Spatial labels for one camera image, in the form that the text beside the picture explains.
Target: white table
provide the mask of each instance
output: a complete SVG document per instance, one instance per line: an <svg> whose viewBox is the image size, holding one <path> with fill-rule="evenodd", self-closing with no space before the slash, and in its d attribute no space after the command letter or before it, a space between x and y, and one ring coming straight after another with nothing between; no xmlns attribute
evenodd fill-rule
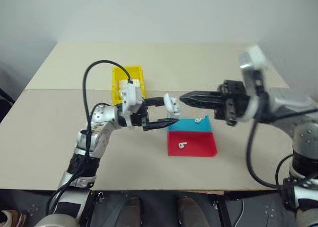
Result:
<svg viewBox="0 0 318 227"><path fill-rule="evenodd" d="M82 75L96 60L142 65L147 97L167 90L180 96L190 90L214 90L225 79L241 80L238 54L244 45L58 43L0 125L0 188L56 189L68 167L77 132L85 125ZM111 102L111 66L100 65L88 76L88 102ZM273 68L267 83L287 87ZM182 118L206 110L181 105ZM150 108L152 119L166 116ZM207 111L213 117L213 111ZM250 123L229 127L212 120L218 146L215 157L167 155L166 130L115 131L100 162L94 189L99 190L251 190L265 189L249 175L245 146ZM292 152L282 131L261 125L256 134L253 166L274 181L281 158ZM281 177L288 173L287 165Z"/></svg>

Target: person's foot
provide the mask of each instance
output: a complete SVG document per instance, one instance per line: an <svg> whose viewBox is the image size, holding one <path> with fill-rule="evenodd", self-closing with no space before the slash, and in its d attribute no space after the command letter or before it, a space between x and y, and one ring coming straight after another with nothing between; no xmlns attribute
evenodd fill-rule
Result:
<svg viewBox="0 0 318 227"><path fill-rule="evenodd" d="M140 200L133 197L119 213L115 227L140 227L140 225Z"/></svg>
<svg viewBox="0 0 318 227"><path fill-rule="evenodd" d="M200 207L188 197L178 201L178 220L182 227L209 227Z"/></svg>
<svg viewBox="0 0 318 227"><path fill-rule="evenodd" d="M23 227L26 215L15 210L3 210L1 216L4 221L0 223L0 227Z"/></svg>

